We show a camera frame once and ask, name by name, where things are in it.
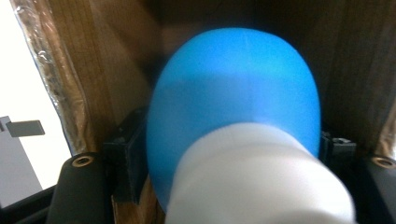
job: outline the white cylindrical tube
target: white cylindrical tube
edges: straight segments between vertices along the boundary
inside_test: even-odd
[[[354,223],[344,185],[291,135],[238,123],[196,141],[175,175],[168,224]]]

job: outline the blue balloon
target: blue balloon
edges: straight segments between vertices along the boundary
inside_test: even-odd
[[[318,156],[318,93],[299,53],[264,32],[205,32],[184,44],[165,66],[148,112],[148,168],[164,210],[187,148],[207,133],[239,122],[275,126]]]

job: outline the white wall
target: white wall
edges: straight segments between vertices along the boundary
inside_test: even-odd
[[[56,184],[64,161],[70,158],[69,148],[8,0],[0,0],[0,29],[0,117],[41,121],[45,135],[20,139],[46,189]]]

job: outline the inflated balloon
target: inflated balloon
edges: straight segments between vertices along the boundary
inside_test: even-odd
[[[309,68],[281,38],[241,28],[194,37],[163,69],[148,113],[149,174],[160,204],[166,210],[186,150],[208,133],[264,124],[316,157],[319,114]]]

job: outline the plastic wrap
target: plastic wrap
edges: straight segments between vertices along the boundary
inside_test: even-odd
[[[382,129],[375,154],[396,161],[396,101],[393,102],[388,120]]]
[[[86,100],[46,0],[11,0],[73,155],[94,151]]]

